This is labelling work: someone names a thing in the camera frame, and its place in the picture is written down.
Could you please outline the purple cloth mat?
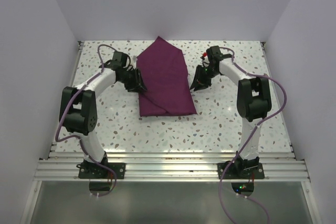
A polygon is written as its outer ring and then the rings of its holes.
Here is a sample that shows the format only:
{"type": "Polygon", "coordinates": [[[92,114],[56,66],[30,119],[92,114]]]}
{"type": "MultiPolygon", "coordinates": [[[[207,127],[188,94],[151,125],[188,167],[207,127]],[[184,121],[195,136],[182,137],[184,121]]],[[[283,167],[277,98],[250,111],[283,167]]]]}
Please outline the purple cloth mat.
{"type": "Polygon", "coordinates": [[[161,37],[138,57],[136,66],[147,90],[139,94],[140,116],[196,114],[183,53],[161,37]]]}

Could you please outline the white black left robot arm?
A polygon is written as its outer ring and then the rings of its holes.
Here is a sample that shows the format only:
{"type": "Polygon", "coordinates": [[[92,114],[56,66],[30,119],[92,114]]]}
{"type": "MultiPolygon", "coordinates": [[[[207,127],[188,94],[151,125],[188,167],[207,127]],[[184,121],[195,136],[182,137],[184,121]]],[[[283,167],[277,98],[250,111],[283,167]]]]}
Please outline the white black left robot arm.
{"type": "Polygon", "coordinates": [[[115,51],[112,59],[102,63],[98,72],[75,87],[65,87],[61,95],[55,141],[78,139],[84,160],[92,163],[90,171],[97,178],[107,176],[109,165],[104,162],[106,152],[95,133],[98,123],[96,100],[116,82],[122,83],[128,92],[141,93],[147,90],[141,71],[132,65],[130,56],[115,51]]]}

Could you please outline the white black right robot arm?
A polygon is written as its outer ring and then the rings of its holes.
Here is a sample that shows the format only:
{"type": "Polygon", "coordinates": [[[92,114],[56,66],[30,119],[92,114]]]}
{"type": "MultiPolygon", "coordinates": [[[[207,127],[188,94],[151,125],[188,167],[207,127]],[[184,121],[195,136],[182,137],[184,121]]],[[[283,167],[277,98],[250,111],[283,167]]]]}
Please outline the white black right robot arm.
{"type": "Polygon", "coordinates": [[[264,178],[259,162],[259,139],[262,120],[272,108],[269,81],[254,77],[234,63],[234,52],[223,53],[223,47],[212,46],[201,56],[202,64],[195,70],[190,89],[204,90],[212,85],[216,76],[226,76],[237,85],[237,111],[242,118],[241,142],[232,161],[219,163],[219,177],[225,179],[247,178],[256,175],[264,178]]]}

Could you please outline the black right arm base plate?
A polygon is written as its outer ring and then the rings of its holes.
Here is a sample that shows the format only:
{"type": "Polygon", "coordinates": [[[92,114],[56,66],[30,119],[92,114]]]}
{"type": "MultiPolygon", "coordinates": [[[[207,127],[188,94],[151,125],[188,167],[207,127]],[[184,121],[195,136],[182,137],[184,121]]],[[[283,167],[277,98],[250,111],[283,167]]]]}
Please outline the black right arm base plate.
{"type": "Polygon", "coordinates": [[[255,167],[238,168],[231,164],[225,172],[223,179],[265,179],[265,173],[262,163],[255,167]]]}

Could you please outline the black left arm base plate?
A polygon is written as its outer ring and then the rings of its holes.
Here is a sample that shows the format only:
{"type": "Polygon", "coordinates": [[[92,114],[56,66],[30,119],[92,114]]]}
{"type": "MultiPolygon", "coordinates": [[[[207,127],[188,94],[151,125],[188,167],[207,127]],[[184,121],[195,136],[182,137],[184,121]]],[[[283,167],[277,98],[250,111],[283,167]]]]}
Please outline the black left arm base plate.
{"type": "Polygon", "coordinates": [[[82,162],[76,167],[79,169],[78,178],[80,179],[124,179],[126,171],[126,163],[107,163],[106,167],[109,169],[90,162],[82,162]]]}

